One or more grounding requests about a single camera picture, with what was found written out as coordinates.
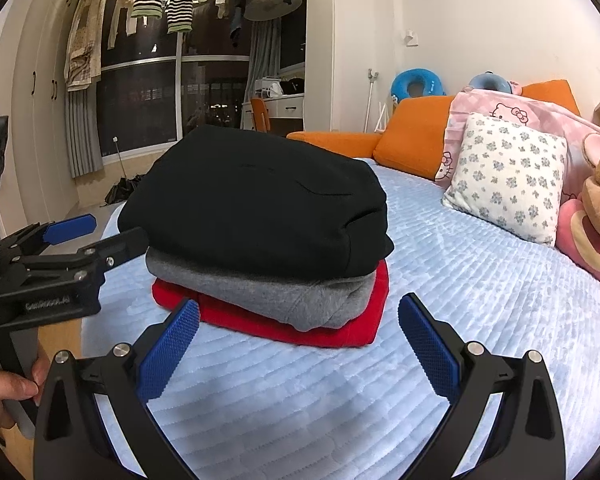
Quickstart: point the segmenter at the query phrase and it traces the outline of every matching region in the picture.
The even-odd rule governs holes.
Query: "pink blanket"
[[[447,188],[457,166],[467,117],[472,112],[520,123],[567,140],[568,156],[562,186],[562,202],[576,198],[593,174],[582,153],[582,141],[600,127],[553,103],[491,90],[465,89],[451,103],[445,130],[445,148],[436,182]]]

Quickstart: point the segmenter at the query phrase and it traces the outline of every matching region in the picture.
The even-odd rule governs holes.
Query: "metal screw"
[[[113,355],[116,357],[124,357],[131,352],[131,347],[126,343],[120,343],[113,347]]]
[[[466,349],[469,351],[469,353],[471,353],[473,355],[482,355],[482,354],[484,354],[484,346],[482,346],[480,343],[477,343],[475,341],[471,341],[466,346]]]
[[[531,350],[527,354],[529,356],[529,360],[535,363],[542,362],[542,354],[538,350]]]
[[[61,350],[56,354],[56,363],[62,364],[69,360],[69,352],[66,350]]]

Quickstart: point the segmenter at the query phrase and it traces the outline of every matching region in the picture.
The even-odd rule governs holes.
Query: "white desk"
[[[289,124],[299,124],[302,120],[302,112],[304,111],[304,94],[283,95],[264,99],[269,119],[279,122],[280,120],[293,120]],[[242,128],[245,130],[253,130],[253,117],[251,103],[242,104]],[[298,131],[302,128],[291,127],[290,131]]]

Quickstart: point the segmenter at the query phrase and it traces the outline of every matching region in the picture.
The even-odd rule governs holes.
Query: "curtain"
[[[102,169],[96,115],[96,85],[67,92],[65,96],[66,143],[71,176]]]
[[[253,97],[256,79],[278,75],[280,71],[281,30],[282,20],[280,18],[266,22],[253,22],[251,27],[249,76],[244,102],[248,102]]]

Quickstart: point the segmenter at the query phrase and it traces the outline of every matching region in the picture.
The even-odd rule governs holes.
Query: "bed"
[[[296,347],[206,324],[149,408],[202,480],[397,480],[445,413],[397,322],[416,292],[437,319],[492,352],[542,352],[556,392],[568,479],[600,446],[600,282],[571,260],[444,208],[442,190],[367,160],[387,193],[390,294],[376,341],[361,349]],[[117,233],[112,216],[104,236]],[[143,258],[107,274],[102,311],[83,321],[85,356],[133,342],[167,313]],[[140,472],[100,408],[123,465]],[[492,396],[458,473],[478,459]]]

